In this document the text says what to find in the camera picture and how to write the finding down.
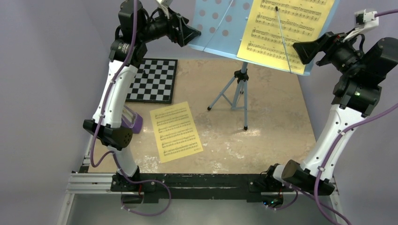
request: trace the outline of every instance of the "white cable connector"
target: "white cable connector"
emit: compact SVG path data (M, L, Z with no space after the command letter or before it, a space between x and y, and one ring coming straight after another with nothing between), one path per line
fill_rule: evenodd
M158 3L159 8L162 9L164 14L168 19L170 19L170 15L168 14L168 7L170 4L173 2L173 0L156 0L156 3Z
M366 9L355 12L355 28L344 38L343 42L352 39L357 34L364 34L377 27L379 25L379 18L375 18L376 13L377 11L367 12Z

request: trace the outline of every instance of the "purple object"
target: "purple object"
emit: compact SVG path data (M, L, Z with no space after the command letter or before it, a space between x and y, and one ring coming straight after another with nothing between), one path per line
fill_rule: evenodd
M129 107L124 106L124 108L126 108L126 110L129 111L129 114L130 116L132 116L132 118L130 120L124 115L122 115L122 126L131 128L133 134L139 134L142 128L142 121L143 121L142 117L138 113L131 110Z

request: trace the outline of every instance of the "light blue music stand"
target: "light blue music stand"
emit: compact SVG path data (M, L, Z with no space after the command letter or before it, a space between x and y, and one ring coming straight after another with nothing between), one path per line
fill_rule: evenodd
M339 2L340 0L335 0L328 18L323 25L320 36L327 32ZM240 72L243 74L247 72L248 63L278 69L237 57L252 3L253 0L196 0L192 27L200 30L202 34L201 36L192 40L188 46L199 51L243 61L242 69L240 70ZM307 64L303 75L310 75L310 71L313 66L313 61ZM216 97L214 102L208 107L208 110L214 106L221 96L223 96L231 104L232 109L244 109L244 129L247 130L247 80L240 80L238 83L233 102L231 102L224 95L224 92L234 82L235 79L237 79L237 77L234 75L234 77L232 77L232 79ZM239 94L244 94L244 107L237 107Z

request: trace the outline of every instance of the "music stand tripod leg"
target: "music stand tripod leg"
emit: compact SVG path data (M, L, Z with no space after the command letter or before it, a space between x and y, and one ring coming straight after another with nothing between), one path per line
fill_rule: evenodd
M245 81L245 85L244 85L244 98L245 98L245 126L243 127L244 130L247 130L247 81Z
M207 108L207 110L211 110L211 108L214 106L214 104L223 96L231 105L231 101L224 95L224 92L231 86L231 84L234 82L235 77L232 77L232 79L228 82L228 84L224 87L224 89L220 92L220 94L214 99L214 101L211 103L211 105Z
M235 71L234 76L228 82L228 84L224 87L224 89L220 92L220 94L215 98L215 100L211 103L211 105L207 108L207 110L211 110L214 104L223 96L228 103L231 105L231 109L244 109L245 111L245 125L244 130L247 130L247 81L249 80L249 76L247 75L247 62L243 62L242 68L238 71ZM237 78L237 88L235 90L234 100L231 102L225 95L224 92L230 87L230 85ZM239 94L244 94L245 105L244 107L236 107L237 102L239 100Z

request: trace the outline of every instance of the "floor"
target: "floor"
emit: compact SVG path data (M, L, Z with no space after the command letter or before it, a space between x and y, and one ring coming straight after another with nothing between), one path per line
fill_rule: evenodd
M144 119L130 150L143 173L260 173L275 163L303 160L315 145L307 109L296 75L250 64L248 66L248 130L243 110L231 110L220 98L207 107L242 63L236 60L179 60L173 103L188 101L203 152L160 163L149 111L161 104L128 103ZM237 83L226 91L232 99ZM97 141L95 160L107 149ZM93 173L114 173L107 156Z

